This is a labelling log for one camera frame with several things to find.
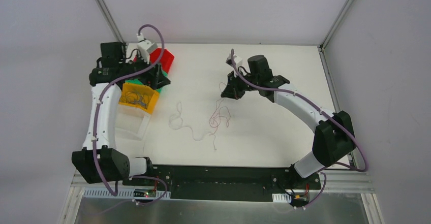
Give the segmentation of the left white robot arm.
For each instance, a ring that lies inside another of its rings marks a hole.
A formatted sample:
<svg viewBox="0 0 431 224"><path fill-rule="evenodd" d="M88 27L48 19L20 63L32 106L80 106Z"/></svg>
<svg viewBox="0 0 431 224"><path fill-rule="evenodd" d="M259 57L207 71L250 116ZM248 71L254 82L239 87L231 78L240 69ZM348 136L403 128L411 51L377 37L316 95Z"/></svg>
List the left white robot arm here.
<svg viewBox="0 0 431 224"><path fill-rule="evenodd" d="M100 44L101 56L89 74L91 117L81 150L72 152L71 161L87 183L120 181L135 176L142 185L154 182L155 172L143 156L131 157L116 148L115 123L122 89L138 79L157 90L171 81L162 72L162 58L168 51L143 39L131 49L126 43Z"/></svg>

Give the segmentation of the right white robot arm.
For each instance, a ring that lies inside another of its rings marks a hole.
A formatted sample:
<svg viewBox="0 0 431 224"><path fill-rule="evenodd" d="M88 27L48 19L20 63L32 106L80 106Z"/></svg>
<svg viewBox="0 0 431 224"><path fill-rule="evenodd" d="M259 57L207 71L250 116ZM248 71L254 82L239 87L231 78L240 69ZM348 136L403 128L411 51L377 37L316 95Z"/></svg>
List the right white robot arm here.
<svg viewBox="0 0 431 224"><path fill-rule="evenodd" d="M347 112L333 112L312 102L288 79L274 75L264 55L250 57L247 72L240 70L241 62L237 55L228 55L226 64L233 71L227 76L221 97L238 100L247 91L257 91L260 96L293 113L314 133L311 151L288 169L288 186L302 188L311 175L334 165L356 148L353 125Z"/></svg>

